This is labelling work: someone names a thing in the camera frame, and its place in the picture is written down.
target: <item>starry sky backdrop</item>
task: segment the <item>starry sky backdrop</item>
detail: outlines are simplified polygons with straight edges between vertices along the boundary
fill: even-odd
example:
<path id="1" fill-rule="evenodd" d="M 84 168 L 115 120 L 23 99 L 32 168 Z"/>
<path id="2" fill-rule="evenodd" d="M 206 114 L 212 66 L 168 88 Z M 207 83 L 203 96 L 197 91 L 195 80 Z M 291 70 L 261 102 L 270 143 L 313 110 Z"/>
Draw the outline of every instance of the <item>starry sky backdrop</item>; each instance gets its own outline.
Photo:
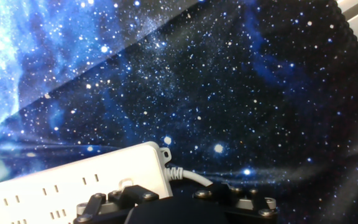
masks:
<path id="1" fill-rule="evenodd" d="M 358 43 L 334 1 L 165 2 L 183 12 L 140 36 L 159 26 L 135 25 L 144 2 L 115 20 L 115 2 L 67 4 L 95 17 L 48 20 L 60 45 L 41 15 L 15 38 L 37 53 L 17 56 L 26 103 L 0 122 L 0 181 L 155 141 L 178 166 L 267 189 L 280 223 L 358 222 Z"/>

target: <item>black object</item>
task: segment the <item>black object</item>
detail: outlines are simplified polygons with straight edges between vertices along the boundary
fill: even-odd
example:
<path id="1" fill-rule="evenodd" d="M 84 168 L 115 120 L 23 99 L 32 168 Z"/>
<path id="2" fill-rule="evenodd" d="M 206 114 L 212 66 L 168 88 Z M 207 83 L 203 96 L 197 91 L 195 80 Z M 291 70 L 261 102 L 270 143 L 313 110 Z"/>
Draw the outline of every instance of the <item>black object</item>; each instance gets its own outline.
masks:
<path id="1" fill-rule="evenodd" d="M 226 184 L 213 184 L 202 193 L 209 192 L 208 197 L 169 197 L 161 200 L 158 195 L 141 186 L 126 187 L 116 203 L 120 210 L 107 214 L 92 214 L 92 219 L 85 220 L 89 216 L 87 211 L 98 210 L 99 203 L 88 203 L 85 212 L 74 220 L 74 224 L 140 224 L 140 223 L 276 223 L 276 209 L 269 209 L 265 197 L 261 193 L 249 194 L 253 203 L 253 209 L 241 209 L 236 207 L 239 201 L 238 194 L 230 190 Z"/>

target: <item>power strip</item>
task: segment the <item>power strip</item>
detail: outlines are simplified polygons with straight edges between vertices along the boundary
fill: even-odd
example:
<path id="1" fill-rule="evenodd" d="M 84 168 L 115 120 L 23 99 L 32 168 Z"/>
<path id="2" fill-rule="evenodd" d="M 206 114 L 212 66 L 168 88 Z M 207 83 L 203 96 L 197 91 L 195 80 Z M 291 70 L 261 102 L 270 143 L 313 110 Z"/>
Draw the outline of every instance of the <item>power strip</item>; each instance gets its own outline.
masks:
<path id="1" fill-rule="evenodd" d="M 147 142 L 0 183 L 0 224 L 72 224 L 76 206 L 95 193 L 141 185 L 172 196 L 167 148 Z"/>

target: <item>power cord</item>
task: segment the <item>power cord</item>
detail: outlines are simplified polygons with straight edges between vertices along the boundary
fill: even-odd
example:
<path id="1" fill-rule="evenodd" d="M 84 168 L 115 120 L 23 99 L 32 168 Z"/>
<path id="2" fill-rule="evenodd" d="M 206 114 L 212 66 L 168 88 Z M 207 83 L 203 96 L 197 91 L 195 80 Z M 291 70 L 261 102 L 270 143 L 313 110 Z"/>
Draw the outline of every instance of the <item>power cord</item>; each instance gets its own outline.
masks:
<path id="1" fill-rule="evenodd" d="M 183 170 L 182 167 L 170 167 L 165 168 L 164 170 L 165 178 L 169 181 L 171 180 L 182 180 L 183 178 L 194 180 L 195 182 L 207 187 L 212 183 L 212 181 L 203 177 L 202 175 L 196 174 L 194 172 Z"/>

